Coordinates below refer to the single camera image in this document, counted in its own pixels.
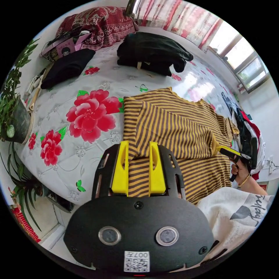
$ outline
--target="black sweater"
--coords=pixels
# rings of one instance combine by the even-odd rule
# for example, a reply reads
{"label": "black sweater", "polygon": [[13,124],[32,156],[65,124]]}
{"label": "black sweater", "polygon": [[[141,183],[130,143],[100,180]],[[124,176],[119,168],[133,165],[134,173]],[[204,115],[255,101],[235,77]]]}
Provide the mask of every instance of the black sweater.
{"label": "black sweater", "polygon": [[137,67],[137,63],[142,62],[142,69],[165,76],[171,76],[169,67],[172,64],[175,71],[181,73],[186,61],[193,60],[193,55],[176,41],[146,32],[127,35],[117,50],[117,56],[118,65]]}

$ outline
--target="yellow and brown striped shirt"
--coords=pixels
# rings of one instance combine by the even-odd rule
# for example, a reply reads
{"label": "yellow and brown striped shirt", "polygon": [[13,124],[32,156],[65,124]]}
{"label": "yellow and brown striped shirt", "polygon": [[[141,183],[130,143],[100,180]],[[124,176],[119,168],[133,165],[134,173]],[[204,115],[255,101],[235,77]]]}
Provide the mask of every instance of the yellow and brown striped shirt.
{"label": "yellow and brown striped shirt", "polygon": [[196,204],[231,186],[230,162],[216,147],[230,146],[234,124],[204,100],[189,102],[162,88],[124,98],[124,140],[129,140],[129,196],[149,189],[149,142],[170,149],[183,174],[186,199]]}

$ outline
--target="white sweatshirt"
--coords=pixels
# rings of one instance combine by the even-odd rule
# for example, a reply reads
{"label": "white sweatshirt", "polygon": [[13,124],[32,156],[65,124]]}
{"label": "white sweatshirt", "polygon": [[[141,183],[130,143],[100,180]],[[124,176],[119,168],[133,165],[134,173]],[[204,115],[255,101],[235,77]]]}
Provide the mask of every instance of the white sweatshirt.
{"label": "white sweatshirt", "polygon": [[197,207],[205,214],[218,244],[201,263],[190,268],[225,255],[249,238],[263,220],[273,198],[222,187],[201,199]]}

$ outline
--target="person's arm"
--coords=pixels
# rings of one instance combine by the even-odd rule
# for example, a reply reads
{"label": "person's arm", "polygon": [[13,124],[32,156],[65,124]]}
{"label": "person's arm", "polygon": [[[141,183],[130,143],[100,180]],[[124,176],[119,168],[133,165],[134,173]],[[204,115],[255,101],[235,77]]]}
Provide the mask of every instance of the person's arm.
{"label": "person's arm", "polygon": [[252,193],[252,194],[258,194],[258,195],[268,195],[268,193],[260,187],[260,185],[256,182],[256,180],[249,176],[249,172],[247,167],[241,162],[241,160],[238,160],[236,165],[232,165],[232,174],[236,175],[236,182],[240,186],[240,189],[244,192]]}

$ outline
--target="curtain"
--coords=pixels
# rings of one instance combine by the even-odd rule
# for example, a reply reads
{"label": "curtain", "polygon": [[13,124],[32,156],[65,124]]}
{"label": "curtain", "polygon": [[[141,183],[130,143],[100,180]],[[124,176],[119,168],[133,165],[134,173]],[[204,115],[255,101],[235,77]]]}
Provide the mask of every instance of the curtain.
{"label": "curtain", "polygon": [[142,0],[135,17],[139,26],[159,27],[194,43],[206,52],[223,20],[182,0]]}

